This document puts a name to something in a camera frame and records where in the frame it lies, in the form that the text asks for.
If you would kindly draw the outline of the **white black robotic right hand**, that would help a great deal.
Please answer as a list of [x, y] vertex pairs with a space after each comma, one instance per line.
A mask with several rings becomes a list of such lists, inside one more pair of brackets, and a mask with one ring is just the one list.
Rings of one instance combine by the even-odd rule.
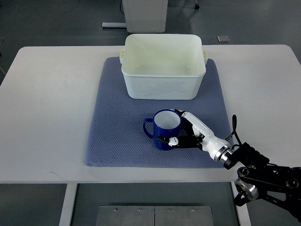
[[199, 148], [209, 153], [215, 161], [225, 162], [233, 154], [228, 141], [218, 138], [214, 132], [200, 119], [190, 112], [175, 110], [182, 118], [181, 129], [186, 132], [185, 136], [163, 137], [157, 140], [173, 148]]

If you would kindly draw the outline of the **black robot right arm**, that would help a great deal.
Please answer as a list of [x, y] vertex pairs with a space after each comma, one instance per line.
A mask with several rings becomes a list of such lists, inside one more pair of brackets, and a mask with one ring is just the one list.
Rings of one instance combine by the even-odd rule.
[[237, 163], [235, 181], [237, 195], [234, 204], [243, 206], [249, 202], [263, 199], [287, 210], [296, 219], [301, 219], [301, 169], [299, 167], [278, 166], [270, 163], [248, 143], [237, 144], [224, 151], [219, 160], [224, 168], [231, 169]]

